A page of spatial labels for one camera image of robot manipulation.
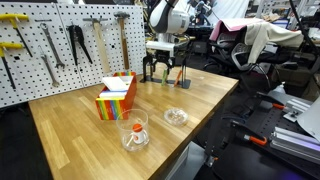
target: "wrench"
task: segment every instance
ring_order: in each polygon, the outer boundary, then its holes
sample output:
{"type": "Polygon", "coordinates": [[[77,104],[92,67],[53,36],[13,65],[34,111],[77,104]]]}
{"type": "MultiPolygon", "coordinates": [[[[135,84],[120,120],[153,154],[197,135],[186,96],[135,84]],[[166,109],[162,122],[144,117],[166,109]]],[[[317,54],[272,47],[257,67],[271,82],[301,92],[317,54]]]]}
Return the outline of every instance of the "wrench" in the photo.
{"type": "Polygon", "coordinates": [[[53,52],[53,54],[54,54],[54,57],[55,57],[56,60],[57,60],[57,64],[56,64],[55,67],[56,67],[56,68],[59,68],[59,66],[61,66],[62,68],[64,68],[65,65],[61,62],[61,60],[60,60],[60,58],[59,58],[59,55],[58,55],[58,53],[57,53],[57,50],[56,50],[56,48],[54,47],[54,44],[53,44],[52,38],[51,38],[51,36],[50,36],[50,33],[49,33],[49,30],[48,30],[47,24],[46,24],[46,23],[41,23],[40,26],[41,26],[44,34],[47,36],[49,45],[50,45],[50,47],[51,47],[51,49],[52,49],[52,52],[53,52]]]}
{"type": "Polygon", "coordinates": [[[49,66],[49,63],[48,63],[48,59],[47,59],[47,55],[45,55],[44,53],[43,53],[43,51],[42,51],[42,49],[41,49],[41,47],[39,46],[39,48],[40,48],[40,51],[41,51],[41,59],[44,61],[44,63],[46,64],[46,67],[47,67],[47,69],[48,69],[48,71],[49,71],[49,74],[50,74],[50,76],[51,76],[51,79],[52,79],[52,86],[53,87],[58,87],[59,86],[59,83],[56,81],[56,79],[54,78],[54,75],[53,75],[53,73],[52,73],[52,71],[51,71],[51,68],[50,68],[50,66],[49,66]]]}

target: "rainbow box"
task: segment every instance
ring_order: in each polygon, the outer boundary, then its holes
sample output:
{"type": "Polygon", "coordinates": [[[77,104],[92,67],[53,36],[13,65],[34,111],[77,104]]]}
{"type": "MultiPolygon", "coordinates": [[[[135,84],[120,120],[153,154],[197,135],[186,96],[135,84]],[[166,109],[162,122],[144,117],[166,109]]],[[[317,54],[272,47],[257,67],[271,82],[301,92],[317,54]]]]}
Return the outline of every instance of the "rainbow box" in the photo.
{"type": "MultiPolygon", "coordinates": [[[[116,120],[122,112],[132,108],[136,95],[137,79],[135,72],[117,72],[113,76],[133,76],[133,79],[124,99],[105,100],[99,98],[99,96],[96,98],[96,106],[101,120],[116,120]]],[[[119,119],[128,119],[128,117],[122,117],[121,115],[119,119]]]]}

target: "transparent cup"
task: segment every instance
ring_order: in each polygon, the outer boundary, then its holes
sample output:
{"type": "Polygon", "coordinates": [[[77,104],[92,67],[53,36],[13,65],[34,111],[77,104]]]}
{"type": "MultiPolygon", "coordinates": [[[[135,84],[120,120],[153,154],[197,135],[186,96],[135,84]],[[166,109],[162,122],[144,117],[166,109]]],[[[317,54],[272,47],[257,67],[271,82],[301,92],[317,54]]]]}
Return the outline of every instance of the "transparent cup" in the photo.
{"type": "Polygon", "coordinates": [[[140,109],[130,109],[117,117],[122,146],[128,151],[142,149],[149,142],[148,114],[140,109]]]}

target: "white pegboard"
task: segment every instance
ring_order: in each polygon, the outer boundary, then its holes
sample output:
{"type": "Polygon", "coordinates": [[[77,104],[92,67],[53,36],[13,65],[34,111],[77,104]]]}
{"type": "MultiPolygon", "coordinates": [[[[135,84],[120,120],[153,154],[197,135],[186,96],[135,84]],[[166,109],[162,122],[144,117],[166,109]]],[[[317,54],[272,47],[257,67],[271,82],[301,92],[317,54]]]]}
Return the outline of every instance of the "white pegboard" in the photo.
{"type": "MultiPolygon", "coordinates": [[[[101,82],[103,75],[110,76],[116,71],[123,71],[120,27],[113,15],[117,11],[125,11],[130,14],[130,18],[125,21],[130,71],[142,74],[145,41],[141,7],[0,2],[1,14],[16,13],[29,16],[29,21],[21,21],[18,26],[33,54],[31,58],[25,49],[9,49],[5,52],[17,89],[13,90],[10,86],[10,81],[1,62],[0,107],[98,84],[101,82]],[[102,18],[108,19],[101,24],[103,36],[106,37],[105,45],[111,73],[103,74],[91,23],[82,21],[82,18],[89,18],[90,15],[93,18],[102,16],[102,18]],[[54,67],[56,59],[40,27],[40,22],[35,21],[47,19],[51,19],[50,22],[45,23],[49,28],[60,59],[66,65],[64,69],[54,67]],[[82,28],[85,44],[94,62],[93,64],[88,62],[83,50],[79,44],[76,44],[79,65],[78,67],[75,66],[69,34],[66,31],[66,27],[71,25],[71,21],[74,25],[79,25],[82,28]],[[60,83],[57,88],[51,85],[52,81],[48,70],[40,58],[39,45],[48,56],[54,76],[60,83]]],[[[22,43],[9,21],[0,21],[0,23],[0,42],[22,43]]]]}
{"type": "Polygon", "coordinates": [[[103,76],[112,76],[114,72],[125,71],[120,26],[114,16],[114,13],[119,11],[126,12],[130,15],[129,18],[124,20],[130,64],[129,71],[142,74],[142,59],[146,56],[142,7],[66,4],[58,4],[57,7],[65,29],[72,24],[82,28],[85,45],[93,61],[93,64],[89,63],[82,48],[76,43],[79,63],[78,69],[84,86],[101,83],[101,78],[103,76]],[[105,21],[101,21],[101,30],[105,40],[107,58],[111,69],[111,72],[107,74],[103,73],[99,60],[92,22],[83,21],[84,18],[91,17],[106,19],[105,21]]]}

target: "wooden tabletop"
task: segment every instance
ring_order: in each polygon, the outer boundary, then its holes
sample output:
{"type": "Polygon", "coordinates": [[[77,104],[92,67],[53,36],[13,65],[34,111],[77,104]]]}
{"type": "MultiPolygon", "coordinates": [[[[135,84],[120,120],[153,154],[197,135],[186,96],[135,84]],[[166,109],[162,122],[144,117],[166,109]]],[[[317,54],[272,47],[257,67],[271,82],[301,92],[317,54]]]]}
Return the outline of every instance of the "wooden tabletop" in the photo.
{"type": "MultiPolygon", "coordinates": [[[[175,79],[174,68],[169,79],[175,79]]],[[[142,150],[126,151],[116,121],[101,121],[95,85],[29,102],[54,179],[158,178],[205,125],[237,80],[187,69],[189,89],[137,83],[133,108],[147,112],[150,141],[142,150]],[[182,127],[164,121],[163,113],[180,107],[189,115],[182,127]]]]}

